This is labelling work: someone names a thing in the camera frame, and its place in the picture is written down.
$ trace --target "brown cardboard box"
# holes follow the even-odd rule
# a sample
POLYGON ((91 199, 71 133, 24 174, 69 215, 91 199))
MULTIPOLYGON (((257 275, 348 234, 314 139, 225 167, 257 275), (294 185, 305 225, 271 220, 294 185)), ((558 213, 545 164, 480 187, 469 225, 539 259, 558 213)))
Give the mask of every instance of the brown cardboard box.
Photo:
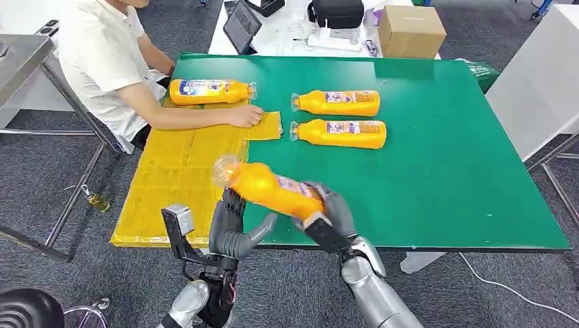
POLYGON ((433 7, 387 5, 378 26, 384 57, 434 58, 446 36, 433 7))

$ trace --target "green tabletop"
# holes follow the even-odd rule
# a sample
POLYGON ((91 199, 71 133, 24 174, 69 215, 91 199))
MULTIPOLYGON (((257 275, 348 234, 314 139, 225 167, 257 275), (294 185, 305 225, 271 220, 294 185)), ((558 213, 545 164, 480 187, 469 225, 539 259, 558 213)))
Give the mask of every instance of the green tabletop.
MULTIPOLYGON (((342 194, 358 232, 379 247, 564 251, 569 242, 462 61, 183 54, 177 79, 257 82, 254 104, 280 111, 281 140, 253 142, 250 162, 342 194), (292 93, 378 90, 381 150, 291 142, 292 93)), ((320 116, 348 120, 356 117, 320 116)), ((246 230, 268 212, 248 204, 246 230)), ((314 243, 280 217, 269 247, 314 243)))

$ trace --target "robotic arm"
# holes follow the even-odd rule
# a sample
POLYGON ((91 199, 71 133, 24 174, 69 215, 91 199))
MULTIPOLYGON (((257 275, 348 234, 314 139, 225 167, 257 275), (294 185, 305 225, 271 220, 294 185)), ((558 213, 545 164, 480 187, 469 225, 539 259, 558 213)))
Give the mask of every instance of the robotic arm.
POLYGON ((344 199, 316 182, 308 182, 324 200, 324 213, 315 213, 296 226, 326 251, 337 252, 341 276, 349 286, 368 328, 423 328, 384 278, 386 270, 376 248, 354 227, 344 199))
POLYGON ((239 258, 245 256, 275 225, 277 215, 270 213, 262 224, 243 233, 245 201, 233 190, 225 189, 213 213, 209 233, 209 254, 193 249, 185 236, 193 231, 189 208, 172 205, 161 210, 173 255, 183 262, 182 273, 190 280, 173 301, 169 313, 157 328, 191 327, 197 315, 205 327, 228 327, 235 302, 235 283, 239 258), (203 265, 197 279, 186 272, 188 263, 203 265))
MULTIPOLYGON (((326 251, 339 254, 341 276, 352 291, 367 327, 423 328, 384 281, 386 270, 376 248, 356 232, 352 213, 344 199, 321 184, 309 184, 322 197, 324 212, 314 213, 303 222, 294 220, 294 223, 326 251)), ((173 205, 162 210, 173 255, 183 261, 183 274, 191 283, 183 288, 157 328, 190 327, 195 315, 213 328, 229 326, 238 258, 270 233, 277 219, 270 213, 260 226, 243 234, 244 207, 245 202, 237 193, 224 190, 223 200, 214 211, 207 256, 193 249, 185 239, 193 230, 189 209, 173 205), (187 275, 189 262, 203 265, 198 279, 187 275)))

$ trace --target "black bag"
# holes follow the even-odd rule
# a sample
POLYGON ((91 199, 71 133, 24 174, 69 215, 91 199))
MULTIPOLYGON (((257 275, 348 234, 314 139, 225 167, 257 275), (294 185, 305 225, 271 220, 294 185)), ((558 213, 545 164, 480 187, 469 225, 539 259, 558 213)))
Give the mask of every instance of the black bag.
POLYGON ((355 29, 364 18, 362 0, 312 0, 308 5, 309 21, 329 29, 355 29))

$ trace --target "black stool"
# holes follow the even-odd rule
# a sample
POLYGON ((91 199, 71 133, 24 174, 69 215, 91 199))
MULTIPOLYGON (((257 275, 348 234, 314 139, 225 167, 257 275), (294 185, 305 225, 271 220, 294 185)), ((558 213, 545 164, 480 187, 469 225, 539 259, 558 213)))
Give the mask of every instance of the black stool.
POLYGON ((109 299, 103 298, 93 306, 75 306, 66 311, 60 303, 41 290, 15 289, 0 294, 0 328, 64 328, 64 315, 86 311, 78 328, 84 328, 91 314, 96 315, 103 328, 109 328, 100 310, 106 309, 109 299))

